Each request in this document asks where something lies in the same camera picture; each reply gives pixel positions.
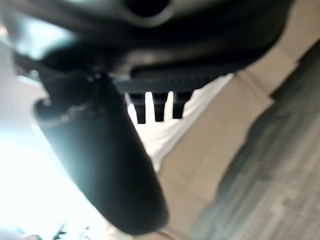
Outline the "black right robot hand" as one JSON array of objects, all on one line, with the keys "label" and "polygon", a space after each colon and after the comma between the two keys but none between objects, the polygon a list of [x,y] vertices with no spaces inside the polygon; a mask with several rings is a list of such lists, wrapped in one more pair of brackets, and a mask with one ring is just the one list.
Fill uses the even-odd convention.
[{"label": "black right robot hand", "polygon": [[290,0],[3,0],[18,73],[38,72],[48,98],[33,115],[89,202],[139,236],[168,222],[166,200],[127,112],[145,94],[181,119],[192,93],[244,69],[280,38]]}]

